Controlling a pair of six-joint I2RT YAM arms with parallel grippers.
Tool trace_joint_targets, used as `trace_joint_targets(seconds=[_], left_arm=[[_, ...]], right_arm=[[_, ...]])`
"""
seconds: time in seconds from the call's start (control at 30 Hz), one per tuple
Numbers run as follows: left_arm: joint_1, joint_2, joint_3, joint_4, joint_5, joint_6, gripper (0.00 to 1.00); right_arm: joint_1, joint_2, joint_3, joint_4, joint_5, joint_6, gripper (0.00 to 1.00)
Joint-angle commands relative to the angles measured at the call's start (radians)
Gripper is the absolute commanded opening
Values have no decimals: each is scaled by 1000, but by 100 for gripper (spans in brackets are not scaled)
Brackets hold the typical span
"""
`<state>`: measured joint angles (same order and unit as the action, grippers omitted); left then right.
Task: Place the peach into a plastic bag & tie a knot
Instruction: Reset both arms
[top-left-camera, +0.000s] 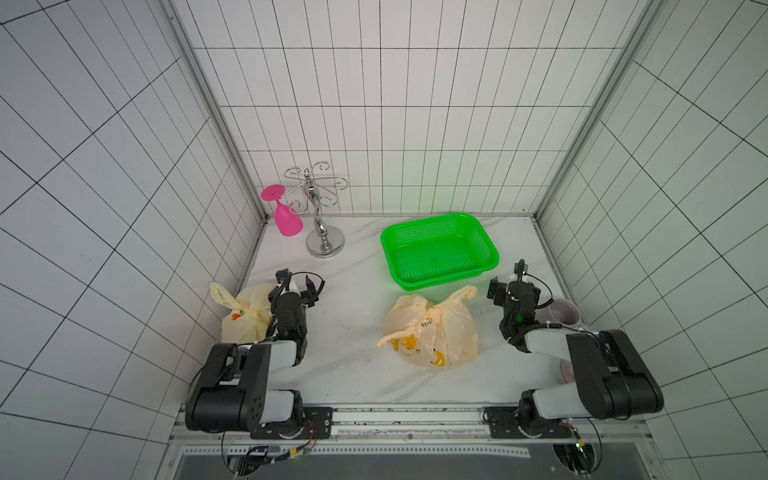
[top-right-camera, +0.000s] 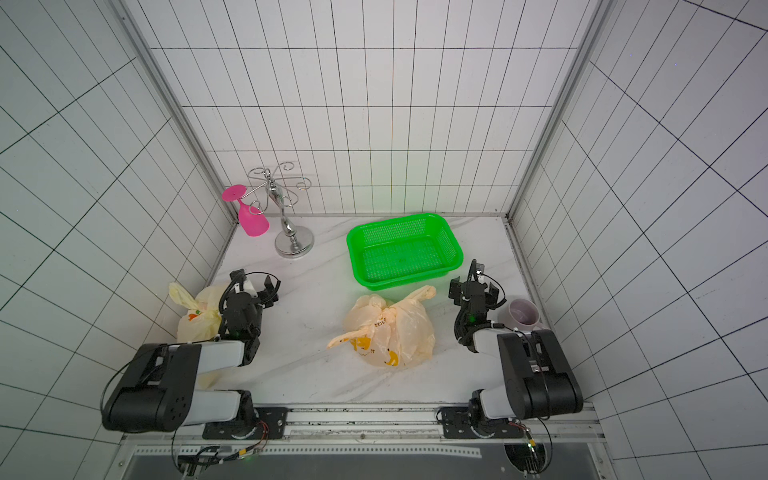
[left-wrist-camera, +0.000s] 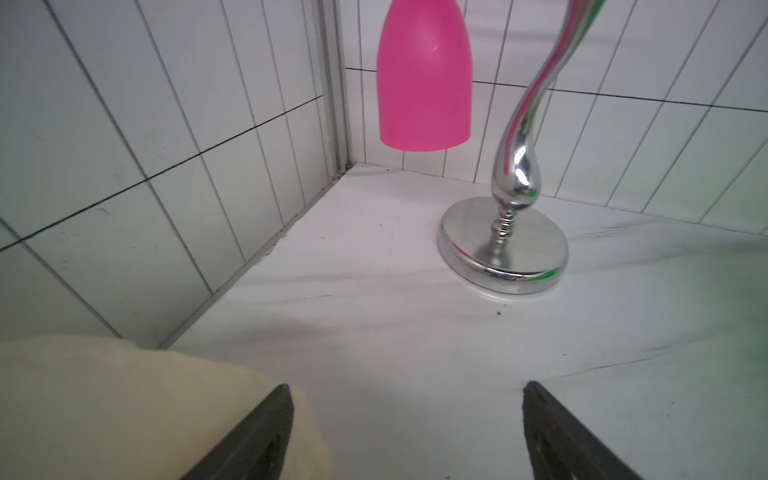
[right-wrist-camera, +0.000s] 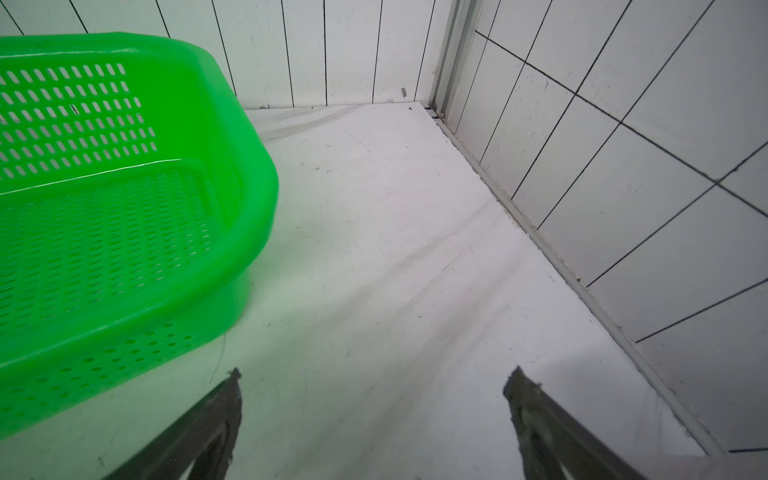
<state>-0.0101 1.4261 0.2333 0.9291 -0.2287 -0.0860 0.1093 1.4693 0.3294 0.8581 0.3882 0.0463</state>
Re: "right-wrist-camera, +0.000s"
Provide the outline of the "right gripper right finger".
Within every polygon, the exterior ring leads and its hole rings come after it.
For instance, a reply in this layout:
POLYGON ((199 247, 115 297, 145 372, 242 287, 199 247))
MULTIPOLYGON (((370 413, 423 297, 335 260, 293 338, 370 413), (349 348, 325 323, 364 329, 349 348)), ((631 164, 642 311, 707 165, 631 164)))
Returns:
POLYGON ((509 404, 527 479, 641 479, 643 475, 610 450, 529 379, 521 367, 509 376, 509 404))

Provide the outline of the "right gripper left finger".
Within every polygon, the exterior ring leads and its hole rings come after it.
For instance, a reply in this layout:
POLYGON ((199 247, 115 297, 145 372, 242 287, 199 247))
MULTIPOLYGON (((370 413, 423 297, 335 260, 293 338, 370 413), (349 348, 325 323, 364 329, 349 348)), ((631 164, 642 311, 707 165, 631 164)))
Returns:
POLYGON ((229 376, 107 477, 223 479, 242 422, 241 373, 229 376))

